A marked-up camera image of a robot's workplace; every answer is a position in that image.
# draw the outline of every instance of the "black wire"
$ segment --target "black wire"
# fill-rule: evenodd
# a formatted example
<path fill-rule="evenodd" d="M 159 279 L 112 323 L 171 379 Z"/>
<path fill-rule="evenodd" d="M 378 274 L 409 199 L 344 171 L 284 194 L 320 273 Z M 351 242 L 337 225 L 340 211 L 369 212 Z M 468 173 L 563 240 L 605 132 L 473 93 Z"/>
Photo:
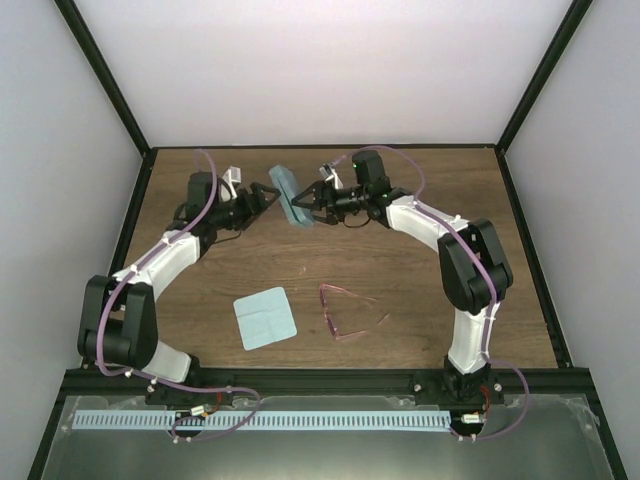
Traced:
<path fill-rule="evenodd" d="M 362 223 L 362 224 L 360 224 L 360 225 L 347 225 L 346 222 L 345 222 L 344 226 L 347 227 L 347 228 L 362 228 L 362 227 L 368 225 L 370 221 L 371 221 L 371 219 L 367 218 L 367 221 Z"/>
<path fill-rule="evenodd" d="M 238 235 L 236 235 L 235 237 L 225 238 L 224 240 L 217 241 L 214 243 L 214 245 L 218 245 L 219 243 L 229 242 L 231 240 L 236 240 L 240 238 L 240 235 L 242 235 L 242 230 L 240 230 L 240 232 L 238 232 Z"/>
<path fill-rule="evenodd" d="M 218 185 L 222 185 L 224 187 L 224 189 L 229 194 L 230 199 L 233 197 L 233 194 L 231 193 L 231 187 L 222 177 L 218 177 Z"/>
<path fill-rule="evenodd" d="M 180 220 L 180 214 L 182 213 L 182 209 L 185 207 L 186 202 L 185 203 L 181 203 L 180 205 L 178 205 L 178 208 L 176 208 L 176 211 L 173 212 L 173 219 L 174 220 Z"/>

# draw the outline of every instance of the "red wire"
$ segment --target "red wire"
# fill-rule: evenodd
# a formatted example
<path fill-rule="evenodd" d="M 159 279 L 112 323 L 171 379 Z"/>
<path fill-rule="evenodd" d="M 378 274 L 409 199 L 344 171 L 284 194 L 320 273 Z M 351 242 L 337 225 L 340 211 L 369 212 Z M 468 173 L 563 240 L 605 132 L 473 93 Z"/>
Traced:
<path fill-rule="evenodd" d="M 485 414 L 487 416 L 486 419 L 489 420 L 489 407 L 491 406 L 491 397 L 489 395 L 489 389 L 487 387 L 485 387 L 484 385 L 482 385 L 480 387 L 480 391 L 484 395 L 484 399 L 485 399 L 485 402 L 486 402 Z"/>
<path fill-rule="evenodd" d="M 220 408 L 220 403 L 222 403 L 222 393 L 220 393 L 220 392 L 216 393 L 216 397 L 218 398 L 218 403 L 216 403 L 216 406 L 213 407 L 213 410 L 211 411 L 211 413 L 209 415 L 213 415 L 214 413 L 216 413 L 218 411 L 218 409 Z"/>

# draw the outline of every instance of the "eyeglasses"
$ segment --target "eyeglasses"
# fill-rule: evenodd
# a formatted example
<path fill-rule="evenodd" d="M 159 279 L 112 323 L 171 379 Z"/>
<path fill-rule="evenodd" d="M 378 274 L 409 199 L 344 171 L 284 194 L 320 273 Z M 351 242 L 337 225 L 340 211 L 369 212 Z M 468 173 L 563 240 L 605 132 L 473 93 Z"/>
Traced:
<path fill-rule="evenodd" d="M 341 293 L 341 294 L 344 294 L 344 295 L 348 295 L 349 297 L 361 298 L 363 300 L 368 300 L 370 302 L 377 302 L 378 300 L 376 300 L 375 298 L 371 298 L 371 297 L 364 297 L 362 295 L 356 295 L 355 293 L 352 293 L 349 290 L 346 290 L 346 289 L 341 288 L 341 287 L 336 287 L 335 285 L 329 285 L 328 283 L 321 283 L 320 284 L 320 305 L 322 305 L 322 311 L 324 313 L 324 320 L 325 320 L 325 322 L 327 322 L 327 326 L 329 327 L 329 331 L 331 332 L 331 335 L 333 335 L 333 338 L 336 339 L 336 340 L 342 340 L 344 338 L 350 338 L 350 337 L 356 337 L 356 336 L 359 336 L 359 335 L 364 335 L 365 333 L 373 330 L 373 328 L 377 327 L 378 325 L 380 325 L 382 322 L 384 322 L 387 318 L 389 318 L 391 316 L 391 314 L 389 314 L 389 313 L 385 314 L 380 320 L 378 320 L 378 322 L 371 329 L 359 330 L 357 332 L 352 332 L 352 333 L 347 333 L 345 335 L 341 335 L 338 332 L 338 327 L 336 326 L 335 322 L 331 318 L 331 314 L 329 313 L 329 306 L 327 304 L 327 297 L 325 295 L 325 292 Z"/>

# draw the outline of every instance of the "black metal frame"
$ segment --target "black metal frame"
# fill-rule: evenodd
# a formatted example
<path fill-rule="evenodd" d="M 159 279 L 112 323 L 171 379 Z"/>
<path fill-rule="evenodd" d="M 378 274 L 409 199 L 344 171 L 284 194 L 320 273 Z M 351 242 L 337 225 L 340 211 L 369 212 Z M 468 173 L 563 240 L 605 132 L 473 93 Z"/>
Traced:
<path fill-rule="evenodd" d="M 150 148 L 138 126 L 127 102 L 111 74 L 98 46 L 73 0 L 55 0 L 60 12 L 67 21 L 71 32 L 84 52 L 100 83 L 113 103 L 120 119 L 140 151 L 142 164 L 134 192 L 127 210 L 125 223 L 118 239 L 116 251 L 109 273 L 124 266 L 131 238 L 144 195 L 151 177 L 153 165 L 159 148 Z M 511 208 L 524 246 L 526 258 L 531 270 L 536 292 L 547 324 L 549 337 L 558 364 L 557 369 L 524 370 L 532 393 L 538 394 L 584 394 L 589 406 L 600 420 L 598 431 L 606 449 L 611 469 L 617 479 L 626 479 L 626 473 L 618 454 L 615 442 L 600 405 L 597 392 L 588 369 L 573 366 L 562 329 L 556 315 L 549 289 L 546 285 L 540 262 L 531 239 L 527 223 L 518 200 L 509 168 L 505 159 L 508 150 L 527 114 L 533 107 L 546 81 L 551 75 L 563 51 L 586 14 L 592 0 L 574 0 L 556 32 L 547 52 L 533 78 L 531 79 L 520 103 L 513 113 L 497 145 L 489 144 L 414 144 L 398 145 L 402 148 L 492 148 L 495 150 L 498 165 L 502 173 Z M 281 145 L 252 148 L 351 148 L 359 145 Z M 206 148 L 244 148 L 244 147 L 206 147 Z M 261 394 L 272 395 L 322 395 L 322 394 L 369 394 L 369 395 L 415 395 L 416 401 L 421 394 L 415 394 L 413 386 L 416 379 L 428 379 L 438 375 L 441 370 L 307 370 L 307 369 L 204 369 L 205 375 L 216 384 L 243 385 L 257 389 Z M 520 393 L 522 386 L 518 377 L 510 371 L 493 370 L 492 375 L 502 385 L 503 394 Z M 67 396 L 74 395 L 147 395 L 147 381 L 139 378 L 103 377 L 96 369 L 68 370 L 51 417 L 47 424 L 42 442 L 36 454 L 29 479 L 40 478 L 51 441 L 58 424 L 62 407 Z"/>
<path fill-rule="evenodd" d="M 204 148 L 207 150 L 246 150 L 247 148 L 251 149 L 260 149 L 260 150 L 295 150 L 297 148 L 313 148 L 314 150 L 322 150 L 322 149 L 344 149 L 344 150 L 355 150 L 361 147 L 368 147 L 369 143 L 320 143 L 320 144 L 312 144 L 305 143 L 300 145 L 180 145 L 180 146 L 166 146 L 166 147 L 158 147 L 159 150 L 189 150 L 194 148 Z M 387 147 L 392 148 L 495 148 L 494 143 L 385 143 Z"/>

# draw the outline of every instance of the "white wall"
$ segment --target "white wall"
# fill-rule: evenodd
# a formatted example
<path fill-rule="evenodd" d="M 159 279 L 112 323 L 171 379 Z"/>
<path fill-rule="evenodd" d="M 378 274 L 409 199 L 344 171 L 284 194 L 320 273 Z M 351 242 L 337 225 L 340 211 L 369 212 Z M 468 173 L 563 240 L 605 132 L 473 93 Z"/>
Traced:
<path fill-rule="evenodd" d="M 0 477 L 26 478 L 140 157 L 52 1 L 0 18 Z"/>
<path fill-rule="evenodd" d="M 77 4 L 159 146 L 496 142 L 570 0 Z"/>
<path fill-rule="evenodd" d="M 562 329 L 640 478 L 640 10 L 594 2 L 508 161 Z"/>

